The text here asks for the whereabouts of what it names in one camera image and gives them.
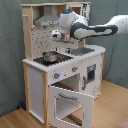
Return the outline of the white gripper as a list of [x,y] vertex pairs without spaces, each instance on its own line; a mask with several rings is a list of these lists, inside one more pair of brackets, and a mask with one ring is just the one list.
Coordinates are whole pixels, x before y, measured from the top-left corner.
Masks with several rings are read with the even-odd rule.
[[51,39],[53,41],[66,42],[70,39],[70,35],[69,34],[61,34],[58,30],[53,30],[51,33]]

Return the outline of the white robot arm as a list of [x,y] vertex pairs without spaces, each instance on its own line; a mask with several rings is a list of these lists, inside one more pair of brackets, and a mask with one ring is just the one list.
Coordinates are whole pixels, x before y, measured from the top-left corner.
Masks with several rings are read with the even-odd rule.
[[71,8],[63,11],[59,18],[59,29],[53,30],[51,38],[56,42],[70,42],[88,37],[128,34],[128,15],[117,15],[104,25],[89,26],[84,16]]

